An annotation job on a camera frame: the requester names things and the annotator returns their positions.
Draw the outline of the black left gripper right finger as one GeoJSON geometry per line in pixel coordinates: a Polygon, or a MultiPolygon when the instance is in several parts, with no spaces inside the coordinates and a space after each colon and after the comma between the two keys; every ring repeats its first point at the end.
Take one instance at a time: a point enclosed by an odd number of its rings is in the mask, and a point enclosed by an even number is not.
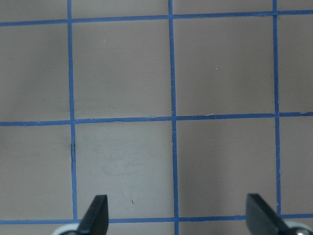
{"type": "Polygon", "coordinates": [[[285,222],[256,193],[246,196],[246,226],[251,235],[282,235],[288,230],[285,222]]]}

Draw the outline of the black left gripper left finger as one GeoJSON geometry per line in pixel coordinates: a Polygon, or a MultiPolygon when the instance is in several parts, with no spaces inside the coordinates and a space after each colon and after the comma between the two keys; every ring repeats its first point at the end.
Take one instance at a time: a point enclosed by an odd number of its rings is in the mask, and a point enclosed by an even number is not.
{"type": "Polygon", "coordinates": [[[107,195],[94,197],[77,228],[79,235],[106,235],[109,226],[107,195]]]}

